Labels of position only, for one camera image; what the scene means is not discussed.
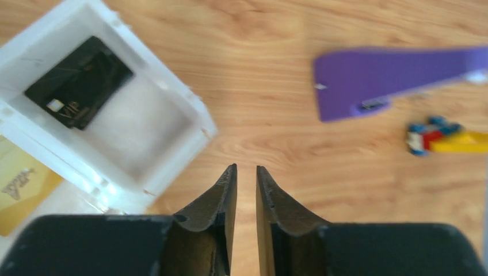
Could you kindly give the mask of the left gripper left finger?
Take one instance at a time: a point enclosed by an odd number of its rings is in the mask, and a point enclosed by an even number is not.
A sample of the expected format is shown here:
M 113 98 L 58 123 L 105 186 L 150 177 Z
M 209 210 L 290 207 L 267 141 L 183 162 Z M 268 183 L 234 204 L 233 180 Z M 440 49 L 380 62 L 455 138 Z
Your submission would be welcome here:
M 172 215 L 51 214 L 33 220 L 2 275 L 229 275 L 237 165 Z

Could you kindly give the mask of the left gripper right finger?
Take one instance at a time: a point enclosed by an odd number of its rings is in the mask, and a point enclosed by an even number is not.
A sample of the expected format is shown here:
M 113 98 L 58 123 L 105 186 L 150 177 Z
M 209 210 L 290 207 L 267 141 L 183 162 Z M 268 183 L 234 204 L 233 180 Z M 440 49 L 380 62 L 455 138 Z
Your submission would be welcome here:
M 332 223 L 257 167 L 262 275 L 483 275 L 469 240 L 443 223 Z

